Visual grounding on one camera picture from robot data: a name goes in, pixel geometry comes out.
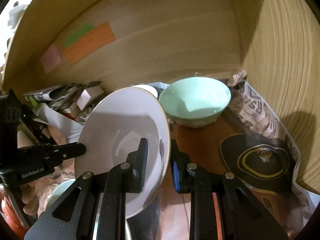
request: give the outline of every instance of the pink sticky note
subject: pink sticky note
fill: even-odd
[[[62,61],[62,58],[58,52],[57,47],[52,44],[42,55],[40,61],[42,62],[44,71],[46,73],[49,73]]]

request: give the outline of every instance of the mint green bowl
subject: mint green bowl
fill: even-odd
[[[230,99],[229,88],[219,80],[208,77],[178,80],[159,96],[159,101],[170,119],[192,128],[216,121]]]

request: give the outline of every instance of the clutter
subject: clutter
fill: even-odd
[[[47,105],[53,110],[63,110],[68,108],[81,94],[81,85],[63,86],[63,93],[53,101],[48,101]]]
[[[75,120],[80,114],[81,110],[77,105],[77,102],[73,102],[70,106],[61,107],[59,112],[66,117]]]
[[[90,105],[88,105],[80,114],[76,117],[76,121],[79,124],[84,125],[88,120],[91,112],[95,109],[95,107],[105,98],[105,94],[98,96]]]
[[[33,91],[24,94],[26,100],[28,100],[28,96],[33,96],[37,101],[52,101],[60,98],[65,92],[65,87],[58,85],[46,89],[41,89],[38,91]]]
[[[178,80],[159,96],[168,117],[178,124],[199,128],[217,120],[231,99],[229,88],[207,77]]]
[[[88,106],[91,102],[93,102],[98,96],[102,95],[104,91],[100,86],[90,87],[84,89],[77,101],[77,105],[80,110],[84,110],[86,106]]]
[[[55,144],[46,124],[35,121],[36,116],[28,106],[21,105],[20,109],[23,114],[20,116],[18,129],[24,131],[34,144]]]
[[[30,226],[39,209],[36,195],[35,180],[54,173],[55,167],[64,160],[85,153],[85,146],[74,143],[66,146],[56,146],[55,142],[45,140],[48,137],[41,133],[42,129],[33,120],[32,111],[22,105],[12,90],[7,96],[1,97],[1,168],[0,183],[5,193],[5,209],[7,203],[15,210],[20,223]],[[24,130],[18,130],[19,125],[37,139],[38,145],[28,138]]]

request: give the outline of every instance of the wood grain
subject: wood grain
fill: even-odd
[[[9,44],[2,78],[23,71],[78,14],[98,0],[32,0]]]
[[[61,52],[68,34],[86,22],[109,22],[117,40],[72,65],[62,55],[63,62],[49,74],[39,60],[30,61],[27,68],[46,86],[100,80],[112,92],[193,75],[229,77],[241,68],[228,0],[101,0],[53,40]]]
[[[88,8],[96,1],[34,0],[10,46],[4,88],[21,95],[101,80],[112,92],[195,74],[228,77],[243,67],[300,148],[299,184],[320,192],[320,25],[304,0],[100,0]],[[62,55],[45,74],[41,54],[51,42],[62,51],[87,22],[109,22],[117,41],[73,65]]]
[[[320,192],[320,26],[304,0],[230,0],[248,82],[301,151],[297,182]]]

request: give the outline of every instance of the white plate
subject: white plate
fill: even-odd
[[[115,91],[92,111],[78,141],[87,152],[75,159],[76,178],[85,171],[99,174],[125,162],[141,138],[148,140],[146,179],[142,193],[126,194],[126,218],[151,203],[169,164],[170,131],[159,101],[137,87]]]
[[[148,92],[153,94],[156,98],[158,98],[158,91],[152,86],[149,86],[149,85],[135,85],[133,87],[142,88],[144,90],[147,90]]]

